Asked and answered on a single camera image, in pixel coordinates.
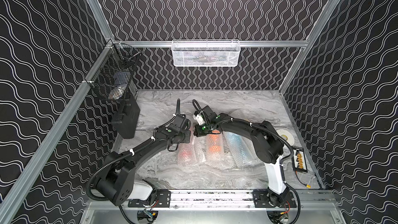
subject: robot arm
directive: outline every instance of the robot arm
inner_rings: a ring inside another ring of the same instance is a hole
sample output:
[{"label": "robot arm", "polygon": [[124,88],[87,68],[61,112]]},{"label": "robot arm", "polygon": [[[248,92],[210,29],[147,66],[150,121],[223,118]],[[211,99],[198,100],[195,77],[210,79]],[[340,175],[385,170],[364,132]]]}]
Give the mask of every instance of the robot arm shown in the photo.
[{"label": "robot arm", "polygon": [[[269,194],[267,194],[268,199],[266,201],[275,207],[283,205],[289,192],[284,182],[285,178],[281,166],[284,140],[278,136],[271,123],[267,121],[251,123],[234,119],[225,113],[217,115],[209,106],[201,109],[197,102],[195,108],[197,108],[195,118],[204,118],[204,121],[199,121],[202,125],[195,125],[194,135],[212,135],[212,130],[217,129],[220,132],[236,133],[253,142],[256,155],[265,163],[268,174]],[[162,125],[156,128],[153,136],[139,146],[121,154],[110,153],[104,161],[105,166],[87,182],[87,195],[94,200],[109,200],[115,206],[121,205],[127,199],[132,199],[130,195],[134,195],[132,192],[136,170],[162,150],[175,151],[179,143],[189,143],[190,124],[185,115],[177,114],[168,127]],[[170,150],[173,144],[177,144],[177,147]],[[91,183],[93,183],[94,188],[102,193],[104,198],[92,195],[90,192]],[[152,191],[152,188],[148,187],[146,190],[148,194],[144,195],[149,195],[150,191]]]},{"label": "robot arm", "polygon": [[217,115],[209,106],[198,110],[194,117],[205,118],[205,121],[199,121],[202,125],[195,125],[193,133],[195,136],[211,135],[212,130],[218,130],[241,135],[253,142],[256,155],[264,162],[267,170],[269,202],[275,207],[281,206],[289,192],[281,166],[284,144],[271,123],[268,121],[251,123],[234,119],[226,113]]},{"label": "robot arm", "polygon": [[[179,143],[189,143],[191,121],[186,118],[184,114],[175,116],[173,122],[168,126],[162,126],[154,130],[154,135],[132,149],[132,152],[126,151],[121,154],[111,152],[103,164],[111,163],[118,160],[118,158],[125,157],[122,160],[100,169],[100,172],[95,176],[93,182],[94,188],[97,189],[104,197],[104,200],[111,201],[115,206],[120,206],[130,195],[137,195],[134,192],[134,178],[136,170],[162,150],[175,151]],[[146,192],[141,192],[140,195],[147,195]]]}]

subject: white wire basket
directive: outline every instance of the white wire basket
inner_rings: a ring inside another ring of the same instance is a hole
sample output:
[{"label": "white wire basket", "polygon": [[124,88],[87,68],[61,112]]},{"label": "white wire basket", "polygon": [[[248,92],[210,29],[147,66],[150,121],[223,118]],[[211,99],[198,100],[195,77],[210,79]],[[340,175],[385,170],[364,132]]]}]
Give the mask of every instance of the white wire basket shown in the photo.
[{"label": "white wire basket", "polygon": [[239,40],[172,41],[176,67],[235,67],[239,53]]}]

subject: black wall panel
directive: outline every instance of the black wall panel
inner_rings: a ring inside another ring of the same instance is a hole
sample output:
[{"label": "black wall panel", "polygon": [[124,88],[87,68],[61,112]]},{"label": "black wall panel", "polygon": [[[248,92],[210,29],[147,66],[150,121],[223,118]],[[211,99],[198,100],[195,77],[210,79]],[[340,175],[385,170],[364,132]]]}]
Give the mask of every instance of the black wall panel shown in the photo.
[{"label": "black wall panel", "polygon": [[398,221],[398,0],[341,0],[286,100],[347,223]]},{"label": "black wall panel", "polygon": [[170,49],[146,48],[133,80],[140,89],[279,89],[298,52],[242,48],[236,67],[175,67]]},{"label": "black wall panel", "polygon": [[0,0],[0,202],[104,44],[86,0]]},{"label": "black wall panel", "polygon": [[87,205],[85,184],[117,135],[111,125],[116,110],[115,103],[87,95],[12,223],[79,223]]},{"label": "black wall panel", "polygon": [[327,0],[98,0],[117,40],[304,40]]}]

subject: tape roll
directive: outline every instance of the tape roll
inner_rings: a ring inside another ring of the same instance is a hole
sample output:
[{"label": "tape roll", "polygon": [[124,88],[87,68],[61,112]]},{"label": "tape roll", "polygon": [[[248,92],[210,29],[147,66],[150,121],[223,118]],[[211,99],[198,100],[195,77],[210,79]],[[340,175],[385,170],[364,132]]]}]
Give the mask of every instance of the tape roll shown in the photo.
[{"label": "tape roll", "polygon": [[291,146],[295,143],[295,138],[287,130],[278,129],[276,130],[276,132],[279,134],[279,136],[283,137]]}]

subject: gray marble surface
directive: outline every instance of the gray marble surface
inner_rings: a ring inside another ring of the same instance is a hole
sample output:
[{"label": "gray marble surface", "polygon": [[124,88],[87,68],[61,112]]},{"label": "gray marble surface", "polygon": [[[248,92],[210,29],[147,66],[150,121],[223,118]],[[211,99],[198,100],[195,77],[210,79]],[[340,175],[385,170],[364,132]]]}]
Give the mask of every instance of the gray marble surface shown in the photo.
[{"label": "gray marble surface", "polygon": [[[294,146],[301,147],[277,91],[139,91],[137,103],[141,108],[136,135],[124,139],[120,152],[131,149],[152,136],[153,128],[172,118],[177,99],[181,100],[181,113],[192,116],[192,100],[201,107],[209,105],[216,113],[231,113],[241,109],[252,122],[271,122],[276,130],[286,129],[295,138]],[[205,150],[205,137],[201,140]],[[265,189],[268,184],[264,165],[237,168],[229,148],[224,143],[221,162],[204,162],[194,166],[177,165],[177,152],[158,153],[138,169],[136,178],[145,179],[156,187],[168,189]],[[289,154],[285,147],[284,155]],[[296,178],[291,160],[284,166],[286,181],[296,189],[306,189]],[[318,189],[316,176],[307,164],[308,173],[299,173],[302,182]]]}]

